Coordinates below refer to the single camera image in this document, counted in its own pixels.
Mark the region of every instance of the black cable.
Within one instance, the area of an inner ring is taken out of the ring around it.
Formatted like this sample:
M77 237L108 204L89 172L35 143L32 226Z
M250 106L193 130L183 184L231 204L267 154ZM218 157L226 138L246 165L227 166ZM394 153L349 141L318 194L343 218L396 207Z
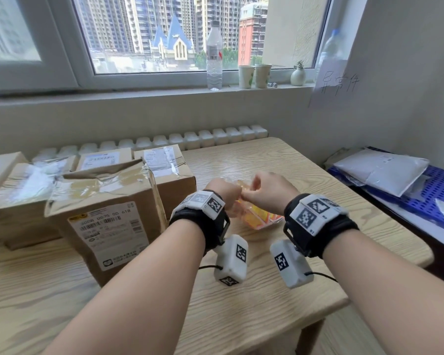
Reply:
M304 273L304 275L306 275L306 276L308 276L308 275L322 275L322 276L325 276L326 278L329 278L330 280L333 280L333 281L335 281L336 283L338 283L338 281L335 280L332 276L328 276L328 275L323 274L323 273L318 273L318 272L307 272L307 273Z
M217 268L219 270L222 270L222 266L200 266L199 269L205 269L205 268Z

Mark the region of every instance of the window sill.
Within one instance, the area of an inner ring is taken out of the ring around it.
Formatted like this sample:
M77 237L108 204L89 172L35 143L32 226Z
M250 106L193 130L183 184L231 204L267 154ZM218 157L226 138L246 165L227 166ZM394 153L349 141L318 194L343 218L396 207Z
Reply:
M180 88L180 89L155 89L155 90L138 90L138 91L122 91L122 92L96 92L69 95L40 95L40 96L23 96L0 98L0 106L19 106L29 104L45 104L45 103L61 103L61 102L82 102L82 101L99 101L111 99L125 98L144 98L144 97L161 97L174 95L194 95L194 94L217 94L226 92L272 92L283 89L312 89L314 83L307 83L303 86L292 86L290 84L278 85L277 88L267 89L241 89L240 87L224 86L219 91L211 91L208 88Z

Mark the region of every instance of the wooden table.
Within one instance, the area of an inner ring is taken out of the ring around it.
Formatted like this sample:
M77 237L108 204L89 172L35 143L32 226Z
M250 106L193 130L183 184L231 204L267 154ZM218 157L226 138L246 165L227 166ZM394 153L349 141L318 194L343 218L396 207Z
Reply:
M276 138L183 153L203 188L213 177L249 180L259 170L283 174L300 191L322 193L350 210L368 236L409 261L426 266L429 247L313 162ZM300 353L308 353L322 319L349 302L340 286L316 276L289 290L269 246L283 238L282 225L252 231L233 221L228 234L249 242L247 280L226 287L210 269L199 271L177 354L237 354L259 347L292 328L302 332ZM313 271L330 274L319 258ZM209 252L202 264L214 264ZM0 246L0 354L36 354L99 291L80 256L64 240L16 251Z

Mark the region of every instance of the plastic water bottle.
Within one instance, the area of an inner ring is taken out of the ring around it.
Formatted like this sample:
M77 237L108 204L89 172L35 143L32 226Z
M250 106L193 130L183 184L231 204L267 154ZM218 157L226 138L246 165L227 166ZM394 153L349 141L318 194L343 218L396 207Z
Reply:
M222 89L222 47L220 22L212 21L207 37L207 87L211 91Z
M316 67L316 79L314 81L317 80L320 67L322 66L324 60L332 58L340 58L340 36L338 29L332 30L331 37L327 40L322 52L320 53L319 62L317 63Z

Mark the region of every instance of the small plant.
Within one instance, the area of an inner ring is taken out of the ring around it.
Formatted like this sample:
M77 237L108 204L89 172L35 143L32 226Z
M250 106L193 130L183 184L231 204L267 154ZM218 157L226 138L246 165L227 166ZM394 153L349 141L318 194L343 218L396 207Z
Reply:
M296 69L298 69L298 70L302 70L302 69L304 69L304 62L302 62L302 60L301 61L298 61L297 63L296 63L296 65L295 65L295 70Z

